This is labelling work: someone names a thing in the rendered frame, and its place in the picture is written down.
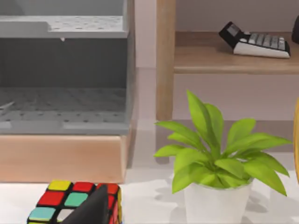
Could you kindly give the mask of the green plant in white pot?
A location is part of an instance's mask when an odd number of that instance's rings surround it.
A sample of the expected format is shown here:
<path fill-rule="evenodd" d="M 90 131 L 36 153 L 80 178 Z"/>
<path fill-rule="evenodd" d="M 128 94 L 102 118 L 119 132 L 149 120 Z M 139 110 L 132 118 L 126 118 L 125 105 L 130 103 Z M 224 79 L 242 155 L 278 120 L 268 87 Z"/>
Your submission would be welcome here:
<path fill-rule="evenodd" d="M 241 224 L 254 180 L 286 195 L 279 175 L 287 169 L 267 149 L 290 140 L 254 131 L 256 120 L 243 118 L 229 129 L 222 146 L 224 119 L 214 105 L 187 91 L 193 129 L 173 121 L 157 125 L 171 130 L 172 144 L 155 157 L 174 157 L 172 193 L 184 192 L 186 219 L 192 224 Z"/>

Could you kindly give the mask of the wooden open shelf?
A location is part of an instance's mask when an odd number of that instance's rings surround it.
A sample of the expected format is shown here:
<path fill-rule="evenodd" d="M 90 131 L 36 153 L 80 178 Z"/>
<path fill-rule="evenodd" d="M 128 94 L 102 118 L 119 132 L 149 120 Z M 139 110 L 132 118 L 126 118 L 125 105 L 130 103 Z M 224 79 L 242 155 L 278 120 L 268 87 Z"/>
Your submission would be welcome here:
<path fill-rule="evenodd" d="M 233 56 L 214 33 L 176 32 L 176 0 L 156 0 L 156 119 L 186 113 L 186 90 L 220 107 L 225 125 L 242 117 L 257 129 L 293 137 L 299 98 L 299 57 L 255 59 Z"/>

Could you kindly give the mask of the grey pierced drawer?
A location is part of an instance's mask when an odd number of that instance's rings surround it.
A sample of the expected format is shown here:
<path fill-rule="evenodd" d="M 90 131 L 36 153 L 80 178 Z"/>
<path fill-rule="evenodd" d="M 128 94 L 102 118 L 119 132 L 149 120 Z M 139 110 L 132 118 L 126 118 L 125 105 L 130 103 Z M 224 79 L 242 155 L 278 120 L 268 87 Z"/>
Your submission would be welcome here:
<path fill-rule="evenodd" d="M 0 134 L 127 134 L 134 9 L 134 0 L 0 0 Z"/>

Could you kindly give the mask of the yellow round object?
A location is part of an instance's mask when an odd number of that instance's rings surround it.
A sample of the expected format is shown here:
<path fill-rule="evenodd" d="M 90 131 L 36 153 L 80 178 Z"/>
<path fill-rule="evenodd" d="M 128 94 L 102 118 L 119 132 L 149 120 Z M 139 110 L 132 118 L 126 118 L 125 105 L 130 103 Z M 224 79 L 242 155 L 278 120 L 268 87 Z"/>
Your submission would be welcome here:
<path fill-rule="evenodd" d="M 299 97 L 296 100 L 293 120 L 293 150 L 297 181 L 299 183 Z"/>

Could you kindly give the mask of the black round object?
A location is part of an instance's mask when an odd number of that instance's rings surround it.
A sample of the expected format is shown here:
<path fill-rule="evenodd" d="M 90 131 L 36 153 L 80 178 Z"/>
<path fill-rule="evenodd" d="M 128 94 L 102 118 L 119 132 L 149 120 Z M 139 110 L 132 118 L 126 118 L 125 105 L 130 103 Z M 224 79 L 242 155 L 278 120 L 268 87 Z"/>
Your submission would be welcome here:
<path fill-rule="evenodd" d="M 294 22 L 291 38 L 294 43 L 299 44 L 299 15 Z"/>

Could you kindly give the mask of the multicoloured puzzle cube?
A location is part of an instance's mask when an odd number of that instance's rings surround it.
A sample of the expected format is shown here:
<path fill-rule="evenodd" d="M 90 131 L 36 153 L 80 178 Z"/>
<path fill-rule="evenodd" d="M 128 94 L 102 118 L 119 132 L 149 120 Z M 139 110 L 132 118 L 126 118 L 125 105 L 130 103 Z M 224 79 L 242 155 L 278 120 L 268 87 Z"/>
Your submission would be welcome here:
<path fill-rule="evenodd" d="M 101 185 L 107 186 L 108 224 L 124 224 L 121 188 L 117 183 L 53 180 L 27 218 L 27 224 L 62 224 Z"/>

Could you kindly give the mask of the black and white calculator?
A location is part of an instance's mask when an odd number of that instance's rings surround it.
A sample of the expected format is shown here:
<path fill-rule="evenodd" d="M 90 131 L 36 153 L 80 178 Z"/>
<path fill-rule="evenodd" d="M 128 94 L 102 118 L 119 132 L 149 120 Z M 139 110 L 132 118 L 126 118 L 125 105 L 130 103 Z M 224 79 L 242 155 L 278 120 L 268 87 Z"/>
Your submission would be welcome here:
<path fill-rule="evenodd" d="M 227 23 L 219 36 L 232 48 L 233 54 L 271 58 L 290 58 L 290 46 L 278 35 L 243 32 L 233 22 Z"/>

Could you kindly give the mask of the pale wooden drawer front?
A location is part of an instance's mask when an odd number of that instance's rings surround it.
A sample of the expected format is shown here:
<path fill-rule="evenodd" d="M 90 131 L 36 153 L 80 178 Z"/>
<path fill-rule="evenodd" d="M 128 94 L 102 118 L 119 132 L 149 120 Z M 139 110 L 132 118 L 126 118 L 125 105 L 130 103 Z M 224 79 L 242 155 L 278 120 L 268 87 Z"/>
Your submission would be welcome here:
<path fill-rule="evenodd" d="M 2 135 L 0 182 L 123 182 L 127 136 Z"/>

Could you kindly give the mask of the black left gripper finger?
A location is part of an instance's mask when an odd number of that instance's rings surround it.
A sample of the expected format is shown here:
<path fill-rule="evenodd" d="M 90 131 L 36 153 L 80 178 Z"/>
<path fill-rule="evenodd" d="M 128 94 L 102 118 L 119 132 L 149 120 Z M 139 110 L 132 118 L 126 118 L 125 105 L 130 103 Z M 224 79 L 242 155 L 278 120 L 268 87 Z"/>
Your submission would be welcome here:
<path fill-rule="evenodd" d="M 108 224 L 107 186 L 95 190 L 62 224 Z"/>

